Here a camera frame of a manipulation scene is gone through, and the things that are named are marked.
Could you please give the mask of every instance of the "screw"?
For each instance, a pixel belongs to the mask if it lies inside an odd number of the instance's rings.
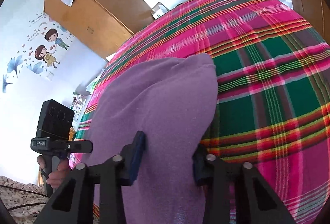
[[[84,163],[79,163],[79,164],[77,164],[76,166],[75,166],[75,168],[77,169],[77,170],[82,170],[82,169],[84,169],[86,167],[86,164],[84,164]]]
[[[215,161],[217,158],[216,158],[216,156],[213,155],[213,154],[208,154],[208,155],[206,156],[206,159],[209,160],[209,161]]]
[[[243,163],[243,167],[246,169],[251,169],[253,167],[253,165],[250,162],[245,162],[245,163]]]
[[[121,161],[122,159],[123,159],[123,157],[121,157],[120,155],[115,155],[115,156],[112,157],[112,160],[116,161],[116,162]]]

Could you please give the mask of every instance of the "hand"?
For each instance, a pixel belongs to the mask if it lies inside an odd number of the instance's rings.
[[[41,169],[46,167],[46,163],[42,155],[38,156],[37,162]],[[50,184],[52,188],[58,188],[70,171],[69,160],[67,158],[65,158],[65,160],[61,160],[58,164],[57,171],[49,174],[49,178],[46,180],[47,184]]]

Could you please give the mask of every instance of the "cartoon boy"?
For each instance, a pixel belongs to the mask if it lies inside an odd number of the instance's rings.
[[[66,45],[66,43],[61,38],[58,37],[56,29],[53,28],[48,30],[45,35],[45,39],[49,42],[54,41],[56,45],[59,45],[66,50],[70,47],[69,45]]]
[[[54,68],[57,68],[54,63],[59,64],[59,62],[56,61],[56,58],[52,56],[53,53],[49,53],[48,50],[44,45],[39,45],[38,48],[36,48],[34,52],[34,56],[38,60],[44,60],[47,64],[47,67],[54,66]]]

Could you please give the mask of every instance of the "folded garment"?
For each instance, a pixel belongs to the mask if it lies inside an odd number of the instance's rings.
[[[205,197],[194,183],[192,155],[216,104],[216,71],[207,54],[137,64],[105,89],[84,137],[94,149],[82,162],[103,163],[138,130],[146,134],[138,178],[122,188],[128,224],[202,223]]]

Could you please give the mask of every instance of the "plaid bedsheet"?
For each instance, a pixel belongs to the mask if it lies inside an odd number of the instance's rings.
[[[296,222],[312,223],[330,191],[330,48],[277,0],[190,0],[157,19],[108,64],[77,138],[129,67],[197,53],[212,56],[218,76],[219,132],[201,143],[225,161],[256,164]]]

